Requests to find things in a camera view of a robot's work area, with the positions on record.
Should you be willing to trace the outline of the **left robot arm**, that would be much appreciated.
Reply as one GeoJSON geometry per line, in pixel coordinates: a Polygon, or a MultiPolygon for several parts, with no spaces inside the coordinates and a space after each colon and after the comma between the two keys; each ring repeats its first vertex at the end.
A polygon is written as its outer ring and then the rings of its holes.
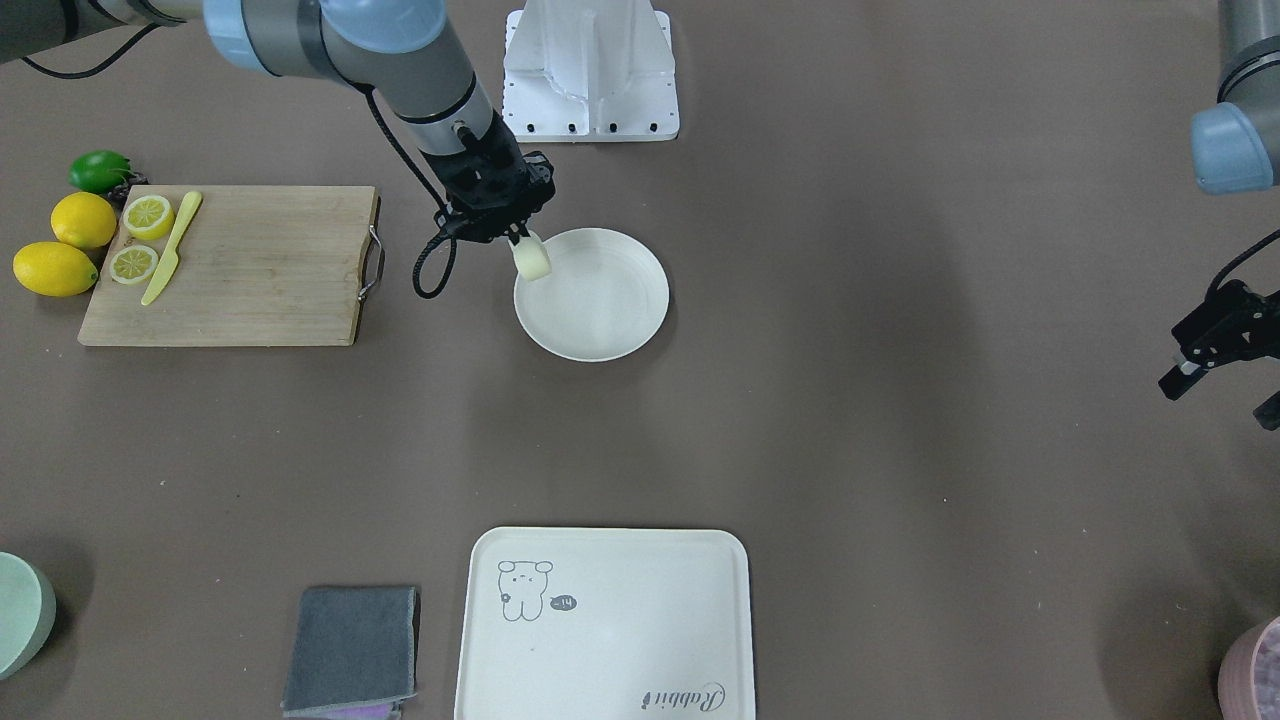
{"type": "MultiPolygon", "coordinates": [[[[1221,72],[1215,104],[1190,120],[1196,183],[1211,196],[1260,192],[1279,182],[1279,4],[1220,1],[1221,72]]],[[[1277,245],[1272,231],[1228,261],[1199,304],[1171,329],[1178,360],[1158,387],[1181,398],[1210,372],[1279,357],[1279,296],[1235,270],[1277,245]]]]}

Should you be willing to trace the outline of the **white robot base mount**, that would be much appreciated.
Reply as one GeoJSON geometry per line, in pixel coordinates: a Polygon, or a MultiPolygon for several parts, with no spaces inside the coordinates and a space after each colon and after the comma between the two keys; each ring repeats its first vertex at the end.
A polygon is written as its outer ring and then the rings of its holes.
{"type": "Polygon", "coordinates": [[[506,18],[503,69],[521,143],[678,137],[672,23],[649,1],[526,1],[506,18]]]}

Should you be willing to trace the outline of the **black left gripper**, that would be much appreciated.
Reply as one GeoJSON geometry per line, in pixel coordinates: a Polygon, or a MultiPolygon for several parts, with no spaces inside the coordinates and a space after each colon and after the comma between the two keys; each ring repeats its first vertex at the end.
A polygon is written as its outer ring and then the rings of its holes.
{"type": "MultiPolygon", "coordinates": [[[[1160,379],[1165,398],[1178,401],[1204,375],[1204,366],[1221,366],[1261,357],[1279,357],[1279,292],[1261,295],[1242,281],[1212,290],[1171,329],[1185,359],[1160,379]]],[[[1265,430],[1280,428],[1280,393],[1253,410],[1265,430]]]]}

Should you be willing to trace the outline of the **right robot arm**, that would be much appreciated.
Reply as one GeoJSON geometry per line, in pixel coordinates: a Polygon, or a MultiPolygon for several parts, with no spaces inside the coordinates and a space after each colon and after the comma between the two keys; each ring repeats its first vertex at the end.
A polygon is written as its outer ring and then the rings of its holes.
{"type": "Polygon", "coordinates": [[[3,60],[191,22],[236,67],[381,95],[442,186],[448,240],[522,245],[554,195],[550,163],[521,151],[443,1],[5,1],[3,60]]]}

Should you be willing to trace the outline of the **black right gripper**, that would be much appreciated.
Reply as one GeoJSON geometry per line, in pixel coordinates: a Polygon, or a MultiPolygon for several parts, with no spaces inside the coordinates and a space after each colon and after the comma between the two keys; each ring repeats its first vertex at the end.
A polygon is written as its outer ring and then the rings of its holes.
{"type": "Polygon", "coordinates": [[[435,177],[445,191],[439,213],[448,240],[488,243],[527,223],[556,193],[554,167],[544,152],[521,152],[495,113],[484,135],[467,126],[456,132],[463,150],[435,156],[435,177]]]}

